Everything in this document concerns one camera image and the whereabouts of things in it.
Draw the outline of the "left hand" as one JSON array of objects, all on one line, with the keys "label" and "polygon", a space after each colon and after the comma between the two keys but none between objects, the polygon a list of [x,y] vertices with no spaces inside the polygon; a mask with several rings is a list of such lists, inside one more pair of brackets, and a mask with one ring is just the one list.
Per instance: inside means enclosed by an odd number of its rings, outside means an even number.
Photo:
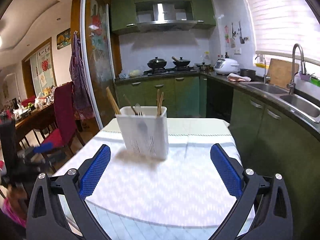
[{"label": "left hand", "polygon": [[12,185],[8,186],[7,198],[10,204],[17,205],[20,200],[27,199],[27,193],[22,186],[13,187]]}]

